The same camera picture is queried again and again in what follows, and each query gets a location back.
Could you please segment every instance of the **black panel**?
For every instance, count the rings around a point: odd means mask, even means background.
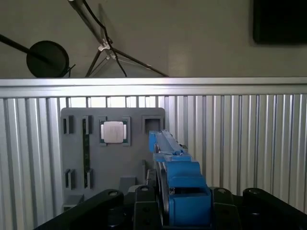
[[[306,44],[307,0],[254,0],[253,38],[259,44]]]

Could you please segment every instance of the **black cable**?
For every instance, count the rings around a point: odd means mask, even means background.
[[[118,60],[118,56],[117,56],[117,53],[115,52],[114,48],[112,47],[111,45],[111,42],[109,40],[109,36],[107,35],[107,31],[106,31],[106,27],[104,25],[102,25],[102,23],[98,20],[98,18],[95,16],[95,14],[93,13],[93,11],[91,10],[90,6],[87,4],[86,0],[83,0],[83,3],[86,7],[86,9],[89,11],[90,15],[93,17],[93,19],[95,20],[95,22],[98,23],[98,25],[100,25],[100,27],[104,30],[105,32],[105,36],[106,36],[106,41],[108,43],[108,45],[110,46],[110,49],[112,50],[112,52],[114,53],[115,55],[115,59],[116,59],[116,62],[118,64],[118,66],[121,68],[121,70],[123,71],[123,73],[125,74],[125,77],[127,77],[127,74],[124,70],[124,68],[121,66],[119,60]]]
[[[128,54],[126,54],[126,53],[124,53],[124,52],[122,52],[122,51],[120,51],[120,50],[118,50],[118,49],[116,49],[116,48],[114,48],[114,50],[115,50],[115,52],[117,52],[119,55],[122,55],[122,56],[124,56],[125,58],[127,58],[127,59],[129,59],[129,60],[131,60],[131,61],[134,61],[134,62],[138,63],[139,65],[141,65],[141,66],[143,66],[143,67],[145,67],[145,68],[147,68],[147,69],[150,69],[150,70],[152,70],[152,71],[154,71],[154,72],[156,72],[156,73],[159,73],[159,74],[161,74],[163,77],[169,77],[167,74],[165,74],[165,73],[163,73],[163,72],[161,72],[161,71],[159,71],[159,70],[157,70],[157,69],[151,67],[150,65],[145,64],[144,62],[139,61],[138,59],[135,59],[134,57],[131,57],[130,55],[128,55]]]

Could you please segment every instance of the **gray mount block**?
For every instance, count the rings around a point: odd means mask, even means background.
[[[101,124],[119,121],[127,127],[122,143],[104,143]],[[153,166],[149,130],[162,130],[162,108],[64,108],[61,111],[61,146],[65,200],[84,200],[113,188],[124,193],[143,184],[146,167]]]

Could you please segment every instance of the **gray wall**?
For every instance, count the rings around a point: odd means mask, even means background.
[[[88,0],[117,47],[171,76],[305,76],[307,48],[255,46],[248,0]],[[97,42],[66,0],[4,0],[0,32],[60,43],[83,77]],[[113,61],[97,77],[121,77]],[[125,64],[129,76],[157,76]],[[0,44],[0,77],[31,78],[25,55]]]

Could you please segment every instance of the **blue 3d-printed part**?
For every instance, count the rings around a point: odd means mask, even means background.
[[[165,130],[150,131],[149,149],[166,166],[169,225],[209,226],[211,192],[199,163]]]

